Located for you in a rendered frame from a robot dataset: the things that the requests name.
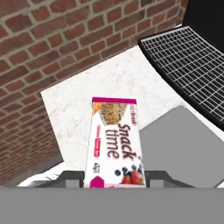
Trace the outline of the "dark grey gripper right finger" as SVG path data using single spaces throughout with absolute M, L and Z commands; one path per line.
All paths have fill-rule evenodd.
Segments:
M 172 178 L 166 171 L 145 171 L 144 174 L 148 188 L 193 188 Z

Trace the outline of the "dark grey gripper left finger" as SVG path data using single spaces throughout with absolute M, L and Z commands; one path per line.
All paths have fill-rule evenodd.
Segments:
M 82 188 L 84 171 L 63 171 L 56 180 L 48 181 L 38 188 Z

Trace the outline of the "white and pink snack bar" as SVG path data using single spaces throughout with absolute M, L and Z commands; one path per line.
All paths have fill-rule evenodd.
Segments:
M 135 99 L 94 97 L 86 188 L 145 188 Z

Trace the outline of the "grey digital scale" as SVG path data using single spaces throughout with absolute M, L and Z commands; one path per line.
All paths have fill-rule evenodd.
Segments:
M 194 187 L 224 181 L 224 141 L 183 106 L 140 130 L 146 171 L 165 171 Z

